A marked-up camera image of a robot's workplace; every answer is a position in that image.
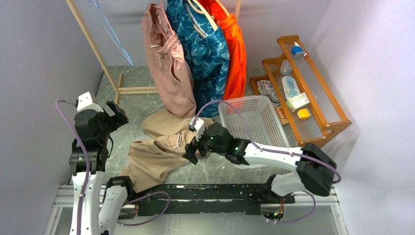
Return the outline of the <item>blue wire hanger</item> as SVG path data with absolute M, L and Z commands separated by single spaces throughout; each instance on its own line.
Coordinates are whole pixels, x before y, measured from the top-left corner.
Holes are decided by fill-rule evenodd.
M 124 56 L 124 58 L 128 61 L 128 63 L 131 66 L 133 66 L 134 64 L 133 64 L 132 58 L 130 57 L 127 50 L 123 47 L 123 45 L 122 45 L 121 41 L 119 40 L 116 32 L 114 31 L 112 25 L 110 24 L 110 22 L 109 22 L 108 18 L 106 17 L 104 11 L 102 10 L 99 1 L 98 0 L 88 0 L 88 3 L 93 5 L 93 7 L 95 8 L 96 15 L 97 15 L 101 25 L 103 26 L 103 28 L 107 32 L 108 36 L 112 40 L 112 42 L 115 44 L 115 46 L 118 48 L 118 50 Z

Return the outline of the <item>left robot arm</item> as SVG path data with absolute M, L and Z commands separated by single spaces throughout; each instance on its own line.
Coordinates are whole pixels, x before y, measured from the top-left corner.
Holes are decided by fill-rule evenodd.
M 124 204 L 132 202 L 136 195 L 129 176 L 112 177 L 101 194 L 106 160 L 111 151 L 107 143 L 113 141 L 110 134 L 127 124 L 125 111 L 113 101 L 106 102 L 113 111 L 110 116 L 98 104 L 79 99 L 81 110 L 75 115 L 75 139 L 69 158 L 73 183 L 73 214 L 71 235 L 113 235 Z

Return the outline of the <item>beige shorts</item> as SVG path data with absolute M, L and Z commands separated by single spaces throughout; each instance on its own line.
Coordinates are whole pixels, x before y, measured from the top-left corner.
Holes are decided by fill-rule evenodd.
M 186 144 L 195 137 L 189 130 L 191 120 L 159 110 L 141 123 L 143 132 L 151 139 L 129 146 L 129 164 L 120 172 L 120 176 L 130 177 L 134 192 L 162 184 L 169 172 L 189 163 L 183 154 Z

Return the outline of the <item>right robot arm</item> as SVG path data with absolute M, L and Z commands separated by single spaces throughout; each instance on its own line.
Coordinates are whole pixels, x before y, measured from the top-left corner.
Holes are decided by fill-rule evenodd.
M 275 203 L 292 192 L 308 191 L 327 197 L 338 177 L 336 163 L 313 143 L 303 147 L 276 147 L 258 144 L 252 140 L 233 137 L 227 128 L 214 123 L 208 128 L 193 127 L 196 136 L 184 147 L 183 158 L 194 165 L 201 156 L 216 153 L 235 166 L 272 166 L 288 170 L 288 174 L 272 177 L 264 189 L 264 197 Z

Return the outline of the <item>pink shorts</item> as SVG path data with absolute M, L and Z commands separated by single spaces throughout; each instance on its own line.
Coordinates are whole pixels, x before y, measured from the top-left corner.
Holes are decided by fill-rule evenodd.
M 182 44 L 161 5 L 147 6 L 141 27 L 147 66 L 165 109 L 180 118 L 195 116 L 194 80 Z

